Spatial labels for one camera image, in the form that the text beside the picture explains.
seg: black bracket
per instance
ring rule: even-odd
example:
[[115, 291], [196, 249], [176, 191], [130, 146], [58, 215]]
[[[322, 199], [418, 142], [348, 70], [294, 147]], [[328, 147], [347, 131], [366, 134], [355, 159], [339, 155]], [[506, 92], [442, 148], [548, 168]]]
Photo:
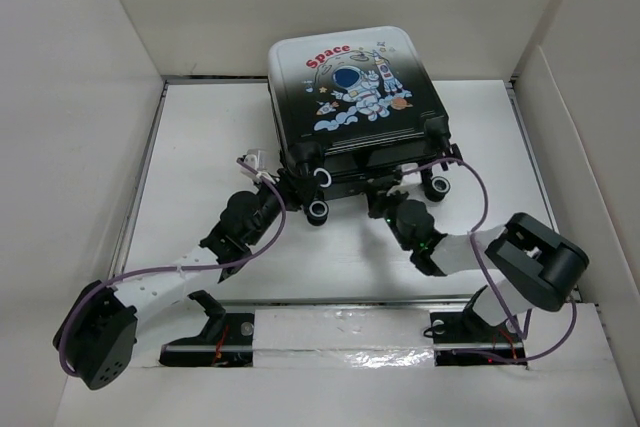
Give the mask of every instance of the black bracket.
[[[463, 312], [432, 312], [431, 326], [423, 335], [433, 339], [436, 366], [500, 365], [477, 352], [487, 352], [505, 359], [526, 357], [522, 339], [509, 332], [506, 322], [482, 330], [470, 330]], [[472, 349], [476, 353], [457, 352]]]
[[246, 367], [253, 362], [251, 313], [228, 313], [209, 293], [189, 295], [209, 317], [195, 337], [184, 337], [163, 346], [160, 364], [165, 367]]
[[485, 253], [525, 299], [550, 312], [562, 308], [589, 265], [577, 245], [523, 213], [511, 217]]
[[[53, 346], [60, 349], [62, 330], [76, 305], [99, 280], [87, 285], [73, 304], [69, 314], [53, 338]], [[67, 362], [91, 390], [101, 389], [113, 382], [129, 365], [136, 343], [138, 319], [135, 307], [125, 307], [110, 287], [102, 289], [84, 306], [71, 325], [64, 352]]]

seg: astronaut illustration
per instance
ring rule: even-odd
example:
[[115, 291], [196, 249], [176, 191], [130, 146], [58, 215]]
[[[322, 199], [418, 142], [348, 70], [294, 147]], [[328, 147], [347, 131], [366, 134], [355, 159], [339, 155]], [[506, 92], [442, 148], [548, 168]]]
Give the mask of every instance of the astronaut illustration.
[[342, 87], [347, 92], [333, 91], [333, 95], [338, 100], [345, 102], [355, 102], [356, 110], [367, 116], [373, 122], [380, 117], [387, 117], [389, 110], [380, 105], [380, 76], [374, 71], [363, 72], [357, 67], [345, 65], [338, 68], [333, 73], [333, 81], [337, 86]]
[[380, 57], [380, 54], [378, 54], [378, 52], [376, 52], [375, 50], [373, 51], [373, 60], [376, 63], [376, 67], [378, 68], [380, 75], [382, 76], [384, 91], [388, 95], [411, 97], [411, 92], [408, 90], [404, 90], [404, 87], [402, 86], [400, 81], [396, 79], [396, 77], [393, 75], [393, 72], [391, 72], [389, 63], [385, 59]]

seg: purple cable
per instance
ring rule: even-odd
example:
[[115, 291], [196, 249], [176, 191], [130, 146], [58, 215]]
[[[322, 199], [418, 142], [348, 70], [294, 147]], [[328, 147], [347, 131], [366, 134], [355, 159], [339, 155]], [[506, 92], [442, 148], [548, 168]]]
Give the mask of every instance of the purple cable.
[[[500, 291], [498, 290], [498, 286], [496, 285], [496, 283], [491, 278], [491, 274], [489, 273], [489, 269], [484, 264], [484, 262], [482, 260], [482, 255], [481, 255], [480, 250], [478, 248], [478, 245], [475, 242], [475, 233], [476, 233], [476, 231], [478, 229], [480, 229], [482, 224], [484, 224], [484, 221], [487, 220], [487, 215], [489, 214], [489, 194], [487, 192], [486, 185], [484, 184], [484, 182], [482, 181], [482, 178], [480, 177], [480, 174], [478, 174], [478, 172], [473, 167], [471, 167], [469, 164], [467, 164], [463, 160], [456, 159], [454, 157], [445, 157], [445, 158], [438, 159], [438, 160], [435, 160], [433, 162], [430, 162], [430, 163], [428, 163], [426, 165], [422, 165], [422, 166], [420, 166], [420, 167], [418, 167], [416, 169], [409, 170], [409, 171], [405, 172], [403, 175], [413, 174], [413, 173], [416, 173], [416, 172], [427, 170], [427, 169], [430, 169], [430, 168], [432, 168], [432, 167], [434, 167], [436, 165], [444, 164], [446, 162], [452, 162], [452, 163], [456, 163], [456, 164], [462, 165], [469, 172], [471, 172], [473, 174], [473, 176], [476, 178], [476, 180], [480, 184], [480, 188], [482, 189], [482, 198], [484, 200], [484, 209], [482, 211], [482, 217], [480, 217], [480, 220], [478, 221], [478, 223], [476, 223], [476, 225], [474, 225], [473, 228], [471, 229], [471, 235], [470, 235], [470, 238], [469, 238], [469, 240], [471, 242], [471, 248], [473, 249], [473, 254], [474, 254], [476, 260], [478, 261], [478, 265], [480, 266], [480, 270], [484, 274], [484, 277], [485, 277], [485, 279], [487, 281], [487, 284], [489, 285], [489, 287], [493, 291], [493, 294], [498, 299], [498, 302], [500, 303], [500, 306], [502, 307], [502, 310], [504, 311], [505, 315], [507, 316], [507, 319], [509, 320], [509, 322], [511, 322], [511, 325], [513, 325], [514, 329], [516, 330], [516, 332], [520, 336], [520, 338], [522, 340], [525, 340], [529, 335], [529, 324], [530, 324], [530, 321], [531, 321], [531, 309], [529, 309], [527, 311], [527, 314], [526, 314], [526, 317], [525, 317], [525, 321], [524, 321], [524, 331], [523, 331], [523, 330], [520, 329], [520, 324], [518, 323], [518, 319], [516, 319], [516, 317], [509, 310], [509, 307], [507, 306], [506, 301], [504, 300], [504, 298], [500, 294]], [[544, 352], [542, 352], [540, 354], [536, 354], [536, 355], [533, 355], [531, 357], [527, 357], [527, 358], [523, 358], [523, 359], [517, 359], [517, 360], [509, 361], [509, 359], [504, 359], [503, 357], [500, 357], [500, 356], [495, 355], [495, 354], [490, 354], [490, 353], [484, 352], [482, 350], [466, 349], [466, 350], [456, 350], [455, 352], [459, 352], [459, 353], [474, 353], [474, 354], [478, 354], [478, 355], [483, 355], [485, 357], [491, 358], [491, 359], [496, 360], [498, 362], [511, 363], [511, 364], [517, 364], [517, 363], [527, 362], [527, 361], [531, 361], [531, 360], [537, 360], [537, 359], [540, 359], [542, 357], [545, 357], [545, 356], [551, 354], [552, 352], [555, 352], [558, 348], [560, 348], [560, 346], [567, 341], [567, 339], [569, 338], [569, 336], [573, 332], [573, 329], [574, 329], [574, 327], [576, 325], [576, 321], [577, 321], [577, 318], [578, 318], [578, 309], [576, 307], [575, 301], [572, 298], [570, 299], [570, 301], [571, 301], [572, 308], [573, 308], [573, 317], [571, 319], [571, 324], [569, 325], [569, 329], [567, 330], [567, 332], [564, 334], [564, 336], [555, 345], [553, 345], [552, 347], [550, 347], [549, 349], [545, 350]]]
[[532, 355], [531, 357], [521, 357], [518, 359], [506, 359], [504, 357], [500, 357], [499, 355], [492, 354], [491, 352], [485, 352], [483, 350], [475, 350], [475, 349], [455, 349], [455, 350], [452, 350], [451, 352], [453, 354], [477, 354], [477, 355], [486, 357], [487, 359], [491, 359], [494, 362], [501, 362], [503, 364], [522, 364], [524, 362], [531, 362], [533, 360], [538, 360], [538, 359], [541, 359], [542, 357], [546, 357], [547, 355], [558, 350], [562, 346], [562, 344], [564, 344], [567, 341], [567, 339], [571, 336], [571, 334], [573, 333], [573, 329], [576, 326], [576, 322], [578, 320], [578, 306], [576, 305], [576, 301], [573, 300], [572, 297], [569, 297], [569, 301], [571, 302], [571, 323], [569, 324], [569, 328], [567, 329], [565, 334], [562, 336], [562, 338], [558, 342], [556, 342], [555, 345], [549, 347], [544, 352], [540, 352], [539, 354]]
[[[251, 172], [253, 175], [258, 175], [258, 171], [255, 170], [254, 168], [250, 167], [249, 165], [245, 164], [241, 159], [237, 160], [238, 164], [240, 164], [244, 169], [248, 170], [249, 172]], [[260, 179], [260, 181], [266, 185], [271, 192], [273, 192], [273, 195], [276, 196], [276, 199], [278, 200], [278, 203], [280, 204], [280, 225], [278, 226], [278, 230], [276, 231], [275, 235], [271, 238], [271, 240], [269, 240], [269, 242], [266, 243], [266, 245], [264, 247], [262, 247], [260, 250], [258, 250], [255, 254], [250, 255], [249, 257], [246, 257], [242, 260], [237, 260], [234, 262], [228, 262], [226, 264], [213, 264], [213, 265], [188, 265], [185, 267], [182, 267], [181, 270], [184, 272], [202, 272], [205, 270], [217, 270], [217, 269], [226, 269], [228, 267], [238, 267], [240, 265], [244, 265], [247, 262], [249, 262], [250, 260], [254, 260], [256, 257], [261, 256], [262, 254], [264, 254], [267, 250], [269, 250], [273, 244], [276, 243], [276, 240], [278, 240], [278, 237], [280, 237], [280, 234], [282, 234], [282, 231], [284, 230], [284, 224], [287, 218], [287, 208], [286, 205], [284, 203], [284, 199], [282, 198], [282, 196], [280, 195], [280, 192], [278, 192], [278, 189], [276, 189], [275, 185], [273, 185], [273, 183], [271, 181], [269, 181], [268, 179], [265, 179], [262, 176], [258, 177]], [[69, 340], [69, 333], [71, 331], [71, 326], [75, 323], [76, 319], [78, 318], [78, 315], [80, 314], [80, 312], [82, 311], [82, 309], [89, 303], [89, 301], [98, 293], [100, 292], [102, 289], [109, 287], [113, 284], [115, 284], [116, 282], [120, 282], [122, 280], [128, 279], [130, 277], [136, 277], [139, 275], [146, 275], [146, 274], [160, 274], [160, 273], [168, 273], [168, 272], [177, 272], [178, 271], [178, 267], [177, 266], [165, 266], [165, 267], [149, 267], [147, 269], [140, 269], [140, 270], [134, 270], [132, 272], [126, 272], [124, 274], [120, 274], [120, 275], [116, 275], [115, 277], [112, 277], [111, 279], [96, 285], [93, 289], [91, 289], [87, 295], [85, 295], [80, 302], [78, 302], [78, 305], [76, 305], [71, 312], [69, 313], [69, 317], [67, 319], [67, 322], [64, 325], [64, 328], [62, 329], [62, 333], [60, 335], [60, 345], [58, 346], [58, 359], [60, 360], [60, 366], [62, 367], [62, 370], [64, 370], [68, 375], [72, 376], [72, 377], [78, 377], [78, 374], [76, 373], [75, 370], [73, 370], [69, 364], [67, 363], [67, 357], [66, 357], [66, 352], [67, 352], [67, 342]]]
[[473, 254], [476, 257], [476, 260], [478, 261], [478, 265], [480, 266], [480, 270], [484, 274], [484, 278], [486, 279], [487, 284], [489, 285], [489, 287], [493, 291], [494, 295], [498, 299], [498, 303], [500, 304], [500, 307], [502, 307], [502, 310], [504, 311], [505, 315], [507, 316], [507, 319], [509, 319], [509, 322], [511, 322], [511, 325], [514, 326], [514, 328], [516, 329], [516, 332], [518, 333], [520, 338], [524, 339], [525, 338], [525, 333], [522, 332], [522, 330], [520, 330], [520, 325], [518, 324], [518, 320], [516, 319], [516, 317], [509, 310], [509, 307], [507, 306], [507, 303], [504, 300], [504, 297], [502, 297], [502, 295], [500, 294], [500, 291], [498, 290], [498, 286], [496, 285], [496, 283], [491, 278], [491, 274], [489, 274], [489, 269], [487, 269], [487, 266], [484, 265], [484, 262], [482, 261], [482, 255], [481, 255], [480, 250], [478, 249], [478, 246], [476, 245], [476, 242], [475, 242], [475, 233], [476, 233], [476, 231], [478, 229], [480, 229], [480, 227], [482, 227], [482, 224], [484, 224], [485, 220], [487, 220], [487, 216], [489, 215], [489, 193], [487, 192], [487, 186], [484, 184], [482, 178], [480, 177], [480, 174], [478, 174], [478, 172], [473, 167], [471, 167], [469, 164], [467, 164], [464, 160], [456, 159], [454, 157], [444, 157], [442, 159], [438, 159], [438, 160], [434, 160], [433, 162], [429, 162], [428, 164], [422, 165], [422, 166], [420, 166], [420, 167], [418, 167], [416, 169], [409, 170], [409, 171], [405, 172], [404, 175], [413, 174], [413, 173], [416, 173], [416, 172], [420, 172], [422, 170], [427, 170], [427, 169], [430, 169], [430, 168], [432, 168], [432, 167], [434, 167], [436, 165], [444, 164], [446, 162], [455, 162], [456, 164], [462, 165], [469, 172], [471, 172], [473, 174], [473, 176], [478, 181], [478, 184], [480, 184], [480, 188], [482, 189], [482, 199], [484, 201], [484, 209], [482, 210], [482, 217], [480, 217], [480, 220], [471, 229], [471, 236], [469, 238], [469, 240], [471, 242], [471, 248], [473, 250]]

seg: purple wire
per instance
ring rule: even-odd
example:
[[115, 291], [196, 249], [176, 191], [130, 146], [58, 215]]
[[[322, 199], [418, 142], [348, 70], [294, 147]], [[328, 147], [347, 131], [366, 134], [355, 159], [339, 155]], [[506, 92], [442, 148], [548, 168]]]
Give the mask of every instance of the purple wire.
[[484, 262], [482, 261], [482, 254], [480, 253], [480, 250], [475, 242], [476, 231], [480, 229], [480, 227], [482, 227], [482, 224], [484, 224], [485, 220], [487, 220], [487, 216], [489, 215], [489, 193], [487, 192], [487, 186], [484, 184], [484, 181], [480, 177], [480, 174], [478, 174], [478, 172], [469, 164], [467, 164], [464, 160], [456, 159], [455, 157], [445, 157], [442, 159], [434, 160], [433, 162], [429, 162], [428, 164], [422, 165], [416, 169], [409, 170], [405, 172], [404, 175], [413, 174], [416, 172], [420, 172], [422, 170], [427, 170], [436, 165], [444, 164], [445, 162], [455, 162], [456, 164], [462, 165], [469, 172], [473, 174], [473, 176], [478, 181], [478, 184], [480, 184], [480, 189], [482, 189], [482, 199], [484, 201], [484, 209], [482, 210], [482, 217], [480, 217], [480, 220], [471, 229], [471, 236], [469, 238], [469, 241], [471, 242], [471, 248], [473, 250], [473, 254], [476, 257], [476, 260], [478, 261], [478, 265], [480, 266], [480, 270], [484, 274], [484, 278], [486, 279], [487, 284], [489, 285], [494, 295], [498, 299], [498, 303], [500, 304], [500, 307], [502, 307], [502, 310], [507, 316], [507, 319], [509, 319], [509, 322], [511, 322], [511, 324], [514, 326], [520, 338], [524, 339], [525, 338], [524, 333], [522, 332], [522, 330], [520, 330], [520, 325], [518, 324], [518, 320], [509, 310], [509, 307], [507, 306], [507, 303], [504, 300], [504, 297], [502, 297], [502, 294], [500, 294], [500, 291], [498, 290], [498, 286], [491, 278], [491, 274], [489, 274], [489, 269], [487, 269], [487, 266], [484, 265]]
[[486, 357], [487, 359], [491, 359], [494, 362], [501, 362], [503, 364], [522, 364], [524, 362], [531, 362], [541, 359], [542, 357], [546, 357], [547, 355], [552, 354], [553, 352], [558, 350], [562, 346], [562, 344], [564, 344], [571, 336], [571, 334], [573, 333], [573, 329], [576, 327], [576, 322], [578, 320], [578, 306], [576, 305], [576, 301], [573, 300], [572, 297], [569, 297], [569, 301], [571, 302], [571, 323], [569, 324], [569, 328], [558, 342], [556, 342], [553, 346], [549, 347], [544, 352], [532, 355], [531, 357], [521, 357], [518, 359], [506, 359], [504, 357], [500, 357], [499, 355], [492, 354], [491, 352], [485, 352], [483, 350], [476, 349], [455, 349], [451, 352], [453, 354], [477, 354]]
[[[469, 240], [471, 242], [471, 248], [473, 250], [473, 254], [474, 254], [476, 260], [478, 261], [478, 265], [480, 266], [480, 270], [484, 274], [484, 277], [485, 277], [485, 279], [487, 281], [487, 284], [489, 285], [489, 287], [493, 291], [493, 294], [498, 299], [498, 302], [500, 303], [500, 306], [502, 307], [502, 310], [504, 311], [505, 315], [507, 316], [507, 319], [509, 319], [509, 322], [511, 322], [511, 325], [513, 325], [514, 329], [516, 330], [516, 332], [518, 333], [520, 338], [522, 340], [525, 340], [529, 335], [529, 324], [531, 322], [531, 309], [529, 309], [527, 311], [527, 314], [526, 314], [526, 317], [525, 317], [525, 321], [524, 321], [524, 330], [521, 330], [520, 329], [520, 324], [518, 323], [518, 319], [509, 310], [509, 307], [507, 306], [506, 301], [504, 300], [504, 298], [502, 297], [502, 294], [500, 294], [500, 291], [498, 290], [498, 286], [496, 285], [496, 283], [491, 278], [491, 274], [489, 273], [489, 269], [484, 264], [484, 262], [482, 260], [482, 255], [480, 253], [480, 249], [478, 248], [478, 245], [475, 242], [475, 233], [476, 233], [476, 231], [478, 229], [480, 229], [482, 224], [484, 224], [485, 220], [487, 220], [487, 216], [489, 214], [489, 194], [487, 192], [487, 186], [484, 184], [482, 178], [480, 177], [480, 174], [478, 174], [478, 172], [473, 167], [471, 167], [469, 164], [467, 164], [463, 160], [456, 159], [454, 157], [445, 157], [445, 158], [438, 159], [438, 160], [435, 160], [433, 162], [430, 162], [430, 163], [428, 163], [426, 165], [422, 165], [422, 166], [420, 166], [420, 167], [418, 167], [416, 169], [409, 170], [409, 171], [405, 172], [404, 175], [413, 174], [413, 173], [416, 173], [416, 172], [427, 170], [427, 169], [430, 169], [430, 168], [432, 168], [432, 167], [434, 167], [436, 165], [444, 164], [446, 162], [452, 162], [452, 163], [456, 163], [456, 164], [462, 165], [469, 172], [471, 172], [473, 174], [473, 176], [476, 178], [476, 180], [480, 184], [480, 188], [482, 189], [482, 198], [484, 200], [484, 209], [482, 211], [482, 217], [480, 218], [478, 223], [476, 225], [474, 225], [473, 228], [471, 229], [471, 235], [470, 235], [470, 238], [469, 238]], [[551, 354], [552, 352], [555, 352], [557, 349], [560, 348], [560, 346], [562, 344], [564, 344], [567, 341], [567, 339], [569, 338], [569, 336], [573, 332], [573, 329], [574, 329], [574, 327], [576, 325], [576, 321], [577, 321], [577, 318], [578, 318], [578, 308], [576, 307], [576, 303], [572, 298], [570, 298], [569, 300], [571, 301], [572, 309], [573, 309], [573, 316], [572, 316], [572, 319], [571, 319], [571, 324], [569, 325], [569, 329], [567, 330], [567, 332], [564, 334], [564, 336], [562, 336], [562, 338], [555, 345], [553, 345], [549, 349], [545, 350], [544, 352], [541, 352], [540, 354], [536, 354], [536, 355], [533, 355], [531, 357], [526, 357], [526, 358], [523, 358], [523, 359], [518, 359], [518, 360], [515, 360], [515, 361], [514, 360], [509, 361], [509, 359], [504, 359], [503, 357], [500, 357], [500, 356], [495, 355], [495, 354], [490, 354], [490, 353], [484, 352], [482, 350], [464, 349], [464, 350], [456, 350], [455, 352], [459, 352], [459, 353], [474, 353], [474, 354], [483, 355], [483, 356], [488, 357], [490, 359], [496, 360], [497, 362], [510, 363], [510, 364], [517, 364], [517, 363], [537, 360], [537, 359], [540, 359], [542, 357], [545, 357], [545, 356]]]
[[[244, 169], [251, 172], [253, 175], [258, 175], [258, 171], [256, 171], [254, 168], [250, 167], [249, 165], [245, 164], [241, 159], [238, 159], [237, 162]], [[278, 189], [276, 189], [275, 185], [273, 185], [271, 181], [269, 181], [268, 179], [265, 179], [262, 176], [258, 178], [262, 181], [264, 185], [266, 185], [271, 190], [271, 192], [273, 192], [273, 194], [276, 196], [276, 199], [278, 200], [278, 203], [280, 204], [280, 225], [278, 226], [278, 230], [276, 231], [275, 235], [271, 238], [271, 240], [269, 240], [269, 242], [266, 243], [264, 247], [262, 247], [255, 254], [252, 254], [249, 257], [246, 257], [242, 260], [237, 260], [234, 262], [228, 262], [226, 264], [188, 265], [188, 266], [181, 267], [180, 269], [175, 265], [164, 266], [164, 267], [149, 267], [147, 269], [134, 270], [132, 272], [126, 272], [124, 274], [116, 275], [115, 277], [112, 277], [111, 279], [105, 282], [102, 282], [99, 285], [96, 285], [71, 310], [71, 312], [69, 313], [69, 317], [67, 318], [67, 321], [64, 325], [64, 328], [62, 329], [62, 333], [60, 335], [60, 345], [58, 346], [58, 359], [60, 360], [60, 366], [62, 367], [62, 370], [64, 370], [68, 375], [72, 377], [78, 377], [77, 372], [73, 370], [67, 362], [66, 352], [67, 352], [67, 343], [69, 340], [69, 333], [71, 331], [71, 326], [75, 323], [82, 309], [84, 309], [84, 307], [89, 303], [89, 301], [96, 294], [98, 294], [98, 292], [100, 292], [102, 289], [109, 287], [115, 284], [116, 282], [120, 282], [130, 277], [136, 277], [139, 275], [178, 272], [179, 270], [182, 270], [184, 272], [202, 272], [206, 270], [218, 270], [218, 269], [226, 269], [229, 267], [238, 267], [240, 265], [246, 264], [250, 260], [254, 260], [255, 258], [264, 254], [267, 250], [269, 250], [273, 246], [273, 244], [276, 243], [276, 241], [280, 237], [280, 234], [282, 234], [282, 231], [284, 230], [284, 224], [287, 218], [287, 213], [286, 213], [287, 208], [284, 203], [284, 199], [280, 195], [280, 192], [278, 192]]]

